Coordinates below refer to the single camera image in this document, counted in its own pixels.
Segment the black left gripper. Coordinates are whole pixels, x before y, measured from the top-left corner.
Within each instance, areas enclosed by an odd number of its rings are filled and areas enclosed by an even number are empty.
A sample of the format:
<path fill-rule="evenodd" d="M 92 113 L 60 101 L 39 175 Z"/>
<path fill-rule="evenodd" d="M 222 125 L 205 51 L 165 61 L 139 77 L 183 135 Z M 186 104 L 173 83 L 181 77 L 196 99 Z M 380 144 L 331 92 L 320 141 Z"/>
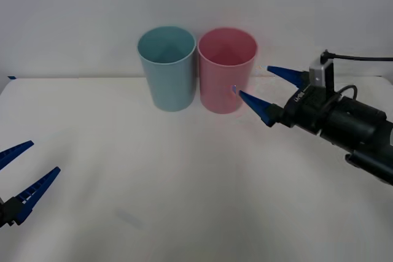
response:
<path fill-rule="evenodd" d="M 20 156 L 33 145 L 33 141 L 26 141 L 22 144 L 18 144 L 14 147 L 8 148 L 7 150 L 1 151 L 0 170 L 5 168 L 9 163 L 16 159 L 16 157 Z M 6 224 L 12 226 L 14 222 L 17 225 L 21 225 L 28 218 L 30 213 L 33 211 L 33 207 L 41 199 L 60 172 L 61 169 L 59 167 L 55 167 L 45 176 L 40 178 L 37 182 L 33 183 L 27 189 L 16 195 L 14 198 L 10 198 L 7 201 L 3 201 L 1 199 L 0 227 L 2 228 Z M 16 213 L 15 200 L 18 201 L 18 209 L 16 209 Z"/>

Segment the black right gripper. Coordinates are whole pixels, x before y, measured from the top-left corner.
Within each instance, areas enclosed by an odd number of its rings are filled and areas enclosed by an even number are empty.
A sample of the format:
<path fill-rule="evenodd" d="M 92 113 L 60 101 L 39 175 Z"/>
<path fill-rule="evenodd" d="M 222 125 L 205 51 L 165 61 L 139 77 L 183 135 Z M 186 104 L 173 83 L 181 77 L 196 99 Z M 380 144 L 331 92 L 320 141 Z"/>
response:
<path fill-rule="evenodd" d="M 322 129 L 322 121 L 325 118 L 324 112 L 326 112 L 322 109 L 334 95 L 334 91 L 309 85 L 308 71 L 296 71 L 277 66 L 268 66 L 267 71 L 299 89 L 287 101 L 284 109 L 243 91 L 239 91 L 240 98 L 260 117 L 267 127 L 279 123 L 284 111 L 284 126 L 290 128 L 297 126 L 313 135 L 319 133 Z"/>

